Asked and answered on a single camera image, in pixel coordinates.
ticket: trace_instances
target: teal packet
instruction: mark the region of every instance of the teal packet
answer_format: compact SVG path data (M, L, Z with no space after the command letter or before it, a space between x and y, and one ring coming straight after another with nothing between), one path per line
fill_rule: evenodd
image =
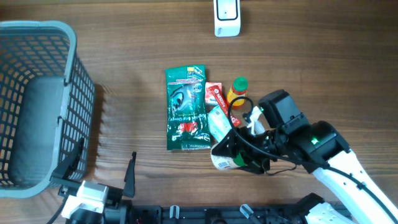
M210 149L205 66L166 69L167 150Z

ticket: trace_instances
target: orange bottle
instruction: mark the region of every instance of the orange bottle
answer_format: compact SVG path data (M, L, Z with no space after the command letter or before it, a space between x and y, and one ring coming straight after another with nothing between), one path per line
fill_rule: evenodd
M226 95L226 101L228 104L233 101L233 99L239 97L239 96L246 96L246 91L248 89L248 80L244 77L239 77L235 79L234 83L232 84L231 88L228 91L228 94ZM237 110L242 108L245 100L237 100L234 102L234 105L232 106L233 110Z

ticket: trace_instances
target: laundry basket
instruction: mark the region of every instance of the laundry basket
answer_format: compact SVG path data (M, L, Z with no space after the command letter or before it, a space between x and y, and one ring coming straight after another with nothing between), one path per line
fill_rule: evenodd
M70 179L83 177L94 100L70 26L0 22L0 197L43 191L81 137L83 153Z

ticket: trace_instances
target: wooden table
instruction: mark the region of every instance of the wooden table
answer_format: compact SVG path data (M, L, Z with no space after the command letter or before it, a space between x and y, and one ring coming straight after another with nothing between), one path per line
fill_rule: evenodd
M243 1L241 35L224 39L214 36L212 2L9 6L0 19L60 20L74 28L96 83L86 180L123 187L137 151L136 205L265 205L310 192L337 200L302 168L273 177L220 172L209 151L166 151L164 70L188 64L205 64L208 80L222 82L224 92L247 77L255 101L287 90L311 122L340 131L398 203L397 6ZM45 223L60 201L57 189L2 198L1 223Z

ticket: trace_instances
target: red candy bar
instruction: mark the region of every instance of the red candy bar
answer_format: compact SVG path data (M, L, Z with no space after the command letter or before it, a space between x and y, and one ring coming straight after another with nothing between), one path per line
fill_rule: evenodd
M211 86L209 87L209 90L211 91L211 94L213 94L213 96L216 98L225 116L228 117L228 106L220 88L218 86ZM235 118L232 114L231 114L231 120L235 127L238 127L241 124L241 121Z

